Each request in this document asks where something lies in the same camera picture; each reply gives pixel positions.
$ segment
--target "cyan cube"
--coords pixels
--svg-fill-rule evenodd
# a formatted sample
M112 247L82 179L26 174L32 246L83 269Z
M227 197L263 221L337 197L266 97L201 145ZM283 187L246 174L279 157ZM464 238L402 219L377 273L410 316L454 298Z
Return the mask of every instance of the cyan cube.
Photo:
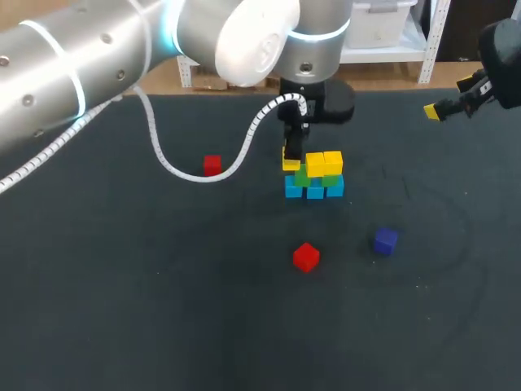
M324 187L322 186L322 178L313 178L311 185L307 191L308 200L323 200L324 199Z
M301 198L303 188L295 184L295 175L287 175L284 178L286 183L286 198Z
M327 198L343 197L344 188L344 176L340 175L338 183L326 189Z
M398 241L398 232L380 228L374 236L374 251L383 255L392 255Z

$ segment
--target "cable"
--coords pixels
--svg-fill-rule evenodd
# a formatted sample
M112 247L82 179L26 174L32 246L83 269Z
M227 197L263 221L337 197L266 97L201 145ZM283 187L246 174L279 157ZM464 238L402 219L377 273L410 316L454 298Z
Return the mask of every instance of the cable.
M47 162L63 145L68 143L71 138L76 136L80 130L85 128L89 122L91 122L100 112L102 112L112 101L100 104L96 108L89 110L82 118L74 122L74 124L65 130L55 141L53 141L49 147L41 151L30 161L22 165L19 169L10 175L7 175L2 181L0 181L0 194L4 191L9 190L15 184L27 178L37 168Z
M157 128L155 126L155 116L154 116L154 109L151 105L151 102L148 98L148 96L143 92L143 90L136 86L134 87L134 91L136 94L138 94L139 98L141 99L143 106L145 108L145 113L147 114L147 120L148 120L148 127L150 130L150 136L152 140L152 146L154 147L155 155L157 156L157 159L160 161L160 163L165 167L170 173L174 174L175 176L185 179L190 182L197 182L197 183L211 183L211 182L219 182L224 179L229 178L231 175L237 171L237 169L240 167L240 165L243 163L244 158L247 155L247 152L250 148L250 145L252 144L253 136L255 135L255 132L257 128L259 127L259 124L262 122L262 120L265 119L265 117L268 115L269 112L271 112L274 108L276 108L278 105L288 102L288 101L296 101L299 104L299 110L300 114L302 116L305 116L308 113L308 105L306 103L306 99L304 96L300 94L285 94L278 96L276 99L272 100L268 104L266 104L255 116L252 123L250 124L250 127L246 133L246 138L244 139L243 146L241 147L241 150L239 152L239 155L235 159L234 163L222 174L213 176L213 177L197 177L195 175L190 175L183 173L182 171L176 169L173 167L169 161L164 157L163 151L161 150L160 141L157 136Z

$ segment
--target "floor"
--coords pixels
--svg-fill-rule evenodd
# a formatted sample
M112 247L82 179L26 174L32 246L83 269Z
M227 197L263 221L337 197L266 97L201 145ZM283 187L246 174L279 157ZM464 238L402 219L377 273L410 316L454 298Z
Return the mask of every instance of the floor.
M348 81L355 90L412 90L419 88L453 88L457 80L481 68L480 63L438 63L428 85L418 84L421 63L345 64L337 77ZM179 81L177 61L170 60L142 81L148 94L205 94L209 91L183 89Z

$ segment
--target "storage box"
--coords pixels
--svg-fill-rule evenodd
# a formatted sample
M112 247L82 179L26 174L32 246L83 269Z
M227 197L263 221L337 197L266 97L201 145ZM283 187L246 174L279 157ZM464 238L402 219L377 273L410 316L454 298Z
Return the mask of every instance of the storage box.
M398 46L410 8L418 0L365 0L352 4L346 44L353 49Z

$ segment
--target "dark blue cube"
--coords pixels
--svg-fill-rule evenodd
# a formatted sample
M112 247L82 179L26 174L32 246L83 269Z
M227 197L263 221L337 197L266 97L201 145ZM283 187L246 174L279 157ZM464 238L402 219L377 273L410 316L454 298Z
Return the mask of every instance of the dark blue cube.
M397 241L398 232L388 228L380 228L374 236L374 251L383 255L392 255Z

